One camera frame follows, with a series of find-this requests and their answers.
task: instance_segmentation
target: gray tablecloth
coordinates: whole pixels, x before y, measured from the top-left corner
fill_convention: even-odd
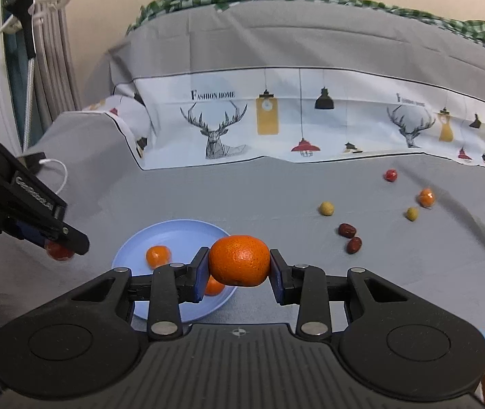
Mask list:
[[[214,223],[278,248],[288,264],[308,263],[330,275],[362,266],[485,331],[485,168],[426,155],[293,164],[273,158],[175,169],[140,170],[124,136],[104,114],[63,114],[30,151],[44,150],[69,169],[62,192],[66,221],[91,243],[67,263],[27,241],[0,235],[0,324],[110,269],[135,232],[173,218]],[[395,183],[382,179],[394,167]],[[40,178],[52,189],[56,167]],[[403,212],[421,188],[438,197],[409,222]],[[317,206],[329,200],[332,217]],[[360,252],[344,252],[341,222],[358,228]],[[204,319],[217,323],[295,323],[297,306],[280,307],[268,283],[239,288]],[[333,327],[346,326],[332,304]]]

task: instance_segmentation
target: red pendant lamp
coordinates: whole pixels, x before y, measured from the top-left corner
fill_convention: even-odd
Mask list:
[[[292,148],[292,152],[299,152],[302,157],[312,157],[312,154],[316,150],[320,150],[318,146],[312,145],[309,141],[304,139],[303,135],[303,93],[301,89],[301,69],[299,69],[299,108],[301,119],[301,141],[299,144]]]

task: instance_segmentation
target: metal screw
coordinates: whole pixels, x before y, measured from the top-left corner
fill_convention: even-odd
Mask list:
[[[172,321],[158,321],[151,325],[151,332],[157,335],[171,335],[178,330]]]
[[[319,321],[308,321],[301,326],[301,331],[307,335],[322,335],[328,331],[328,327]]]

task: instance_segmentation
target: plastic-wrapped red fruit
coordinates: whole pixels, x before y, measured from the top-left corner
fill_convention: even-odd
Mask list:
[[[44,248],[47,255],[56,261],[68,261],[74,256],[73,251],[55,243],[55,241],[47,241]]]
[[[389,181],[390,183],[393,183],[394,181],[396,181],[397,178],[398,178],[398,171],[395,169],[388,169],[384,174],[384,179],[386,181]]]

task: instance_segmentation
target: black pendant lamp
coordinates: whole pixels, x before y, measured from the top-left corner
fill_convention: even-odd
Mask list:
[[[316,99],[316,102],[314,103],[315,109],[334,109],[335,108],[333,100],[331,99],[330,95],[328,94],[328,90],[326,89],[325,73],[326,73],[326,71],[324,69],[322,69],[323,88],[322,88],[322,93]]]

